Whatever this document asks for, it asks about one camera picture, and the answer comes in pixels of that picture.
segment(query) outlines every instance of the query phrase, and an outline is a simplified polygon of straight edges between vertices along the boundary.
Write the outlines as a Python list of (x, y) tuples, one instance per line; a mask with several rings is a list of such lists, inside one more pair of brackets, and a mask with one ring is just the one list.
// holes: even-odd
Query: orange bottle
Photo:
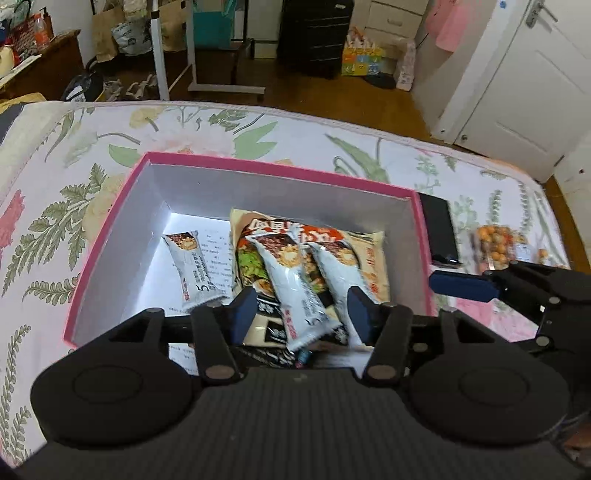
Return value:
[(41, 16), (41, 13), (35, 14), (35, 23), (33, 26), (33, 33), (35, 35), (35, 43), (37, 44), (37, 50), (43, 51), (49, 46), (50, 38), (49, 32), (47, 31), (47, 25), (45, 20)]

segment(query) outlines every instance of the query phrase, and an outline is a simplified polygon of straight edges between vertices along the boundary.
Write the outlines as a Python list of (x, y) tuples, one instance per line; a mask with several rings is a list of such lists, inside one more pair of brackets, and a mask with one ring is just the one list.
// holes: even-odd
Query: pink clothing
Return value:
[(437, 0), (429, 13), (426, 28), (435, 37), (435, 45), (446, 51), (456, 51), (470, 20), (465, 0)]

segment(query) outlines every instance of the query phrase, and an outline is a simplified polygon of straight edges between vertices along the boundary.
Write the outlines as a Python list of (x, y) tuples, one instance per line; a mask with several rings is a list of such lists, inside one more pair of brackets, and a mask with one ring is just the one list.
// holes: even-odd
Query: pink box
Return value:
[(180, 280), (161, 235), (213, 222), (229, 237), (233, 207), (348, 231), (384, 231), (392, 301), (431, 313), (427, 230), (415, 191), (261, 161), (148, 152), (90, 250), (64, 340), (84, 345), (144, 308), (180, 301)]

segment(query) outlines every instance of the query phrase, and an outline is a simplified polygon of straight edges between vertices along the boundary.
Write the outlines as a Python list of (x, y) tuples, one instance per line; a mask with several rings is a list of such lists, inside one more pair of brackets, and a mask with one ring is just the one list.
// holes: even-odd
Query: black phone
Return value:
[(456, 234), (453, 230), (449, 203), (447, 200), (426, 193), (418, 195), (427, 224), (431, 262), (442, 267), (459, 268), (462, 262), (457, 253)]

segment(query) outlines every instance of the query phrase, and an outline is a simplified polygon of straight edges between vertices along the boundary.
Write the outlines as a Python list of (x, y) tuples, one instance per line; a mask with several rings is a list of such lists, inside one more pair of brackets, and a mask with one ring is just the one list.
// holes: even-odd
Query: floral bedsheet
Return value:
[[(69, 351), (61, 339), (64, 320), (89, 245), (146, 151), (281, 162), (416, 189), (450, 202), (466, 271), (475, 268), (467, 235), (483, 223), (519, 229), (567, 264), (544, 192), (528, 176), (386, 132), (267, 108), (134, 102), (76, 104), (39, 138), (0, 199), (0, 339), (7, 346), (0, 442), (11, 465), (44, 443), (30, 407), (31, 384)], [(510, 340), (535, 334), (535, 325), (496, 301), (435, 299)]]

